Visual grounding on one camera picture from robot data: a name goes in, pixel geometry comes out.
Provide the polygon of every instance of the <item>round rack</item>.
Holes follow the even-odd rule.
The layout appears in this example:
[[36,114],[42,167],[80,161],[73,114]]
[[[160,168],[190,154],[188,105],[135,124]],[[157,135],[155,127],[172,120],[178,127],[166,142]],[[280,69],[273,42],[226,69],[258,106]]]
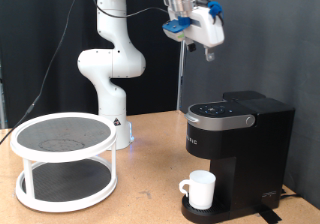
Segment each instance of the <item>round rack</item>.
[[[41,116],[17,127],[10,146],[24,164],[16,183],[17,198],[32,209],[83,209],[104,200],[117,185],[116,128],[104,117]],[[96,156],[107,149],[112,150],[112,164]]]

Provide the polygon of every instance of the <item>wooden table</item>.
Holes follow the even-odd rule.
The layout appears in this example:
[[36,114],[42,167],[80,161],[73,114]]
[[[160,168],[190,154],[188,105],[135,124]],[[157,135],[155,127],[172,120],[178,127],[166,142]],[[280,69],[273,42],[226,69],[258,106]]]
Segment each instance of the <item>wooden table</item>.
[[[186,151],[187,121],[179,111],[128,117],[135,141],[117,151],[118,185],[101,203],[72,213],[41,213],[23,206],[15,196],[22,158],[12,152],[10,140],[0,146],[0,223],[99,224],[99,223],[190,223],[181,214],[178,184],[197,169],[208,170],[209,161]],[[3,137],[8,130],[1,131]],[[110,160],[111,153],[102,157]],[[320,212],[302,198],[280,202],[275,212],[283,224],[319,224]],[[226,224],[265,224],[258,214]]]

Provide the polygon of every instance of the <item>coffee maker drip tray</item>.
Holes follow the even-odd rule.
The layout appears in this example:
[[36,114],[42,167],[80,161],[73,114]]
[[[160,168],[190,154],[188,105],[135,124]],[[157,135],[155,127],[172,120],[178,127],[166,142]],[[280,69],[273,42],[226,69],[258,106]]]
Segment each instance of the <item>coffee maker drip tray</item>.
[[212,206],[207,210],[198,210],[189,204],[189,198],[182,198],[182,214],[194,223],[212,224],[229,219],[230,210],[225,208],[218,200],[213,199]]

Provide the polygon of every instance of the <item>mug handle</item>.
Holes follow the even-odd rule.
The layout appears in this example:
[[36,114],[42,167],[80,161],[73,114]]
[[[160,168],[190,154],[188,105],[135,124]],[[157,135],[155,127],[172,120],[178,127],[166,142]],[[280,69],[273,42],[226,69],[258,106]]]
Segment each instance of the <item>mug handle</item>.
[[188,197],[188,192],[183,189],[183,186],[184,185],[189,185],[190,186],[190,180],[183,180],[182,182],[179,183],[179,189],[180,189],[180,192],[182,192],[183,194],[186,194],[186,197]]
[[169,4],[169,0],[163,0],[163,2],[164,2],[164,4],[166,5],[166,6],[169,6],[170,4]]

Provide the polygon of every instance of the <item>stand leg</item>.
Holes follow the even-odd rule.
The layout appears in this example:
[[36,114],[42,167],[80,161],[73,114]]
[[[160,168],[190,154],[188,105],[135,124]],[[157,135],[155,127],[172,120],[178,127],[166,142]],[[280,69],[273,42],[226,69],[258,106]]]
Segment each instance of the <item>stand leg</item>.
[[29,197],[34,198],[34,186],[32,175],[32,162],[23,158],[24,178],[26,183],[26,192]]
[[112,159],[111,159],[111,179],[116,179],[117,178],[117,173],[116,173],[116,143],[112,146]]

